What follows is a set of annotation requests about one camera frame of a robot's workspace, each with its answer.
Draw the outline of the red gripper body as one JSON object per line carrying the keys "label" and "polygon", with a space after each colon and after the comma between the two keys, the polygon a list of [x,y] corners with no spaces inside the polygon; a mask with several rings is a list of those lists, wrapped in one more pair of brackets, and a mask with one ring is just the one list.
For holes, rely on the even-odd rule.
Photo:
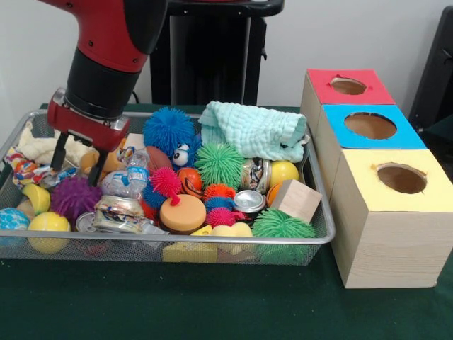
{"label": "red gripper body", "polygon": [[47,109],[47,121],[60,131],[55,151],[64,152],[70,135],[78,137],[99,152],[112,152],[121,143],[130,126],[125,116],[117,120],[90,118],[69,105],[65,98],[65,89],[58,88]]}

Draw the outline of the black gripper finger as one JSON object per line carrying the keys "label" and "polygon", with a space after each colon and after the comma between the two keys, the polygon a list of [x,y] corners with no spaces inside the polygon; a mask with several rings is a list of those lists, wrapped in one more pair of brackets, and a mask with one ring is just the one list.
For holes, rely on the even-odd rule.
{"label": "black gripper finger", "polygon": [[66,157],[65,145],[67,143],[67,139],[68,139],[68,134],[60,132],[60,135],[57,140],[55,150],[54,150],[54,153],[52,156],[52,161],[50,163],[50,167],[54,171],[60,171],[63,166],[64,160]]}
{"label": "black gripper finger", "polygon": [[92,186],[97,186],[98,182],[105,176],[103,167],[106,162],[106,152],[91,151],[86,154],[88,164],[88,183]]}

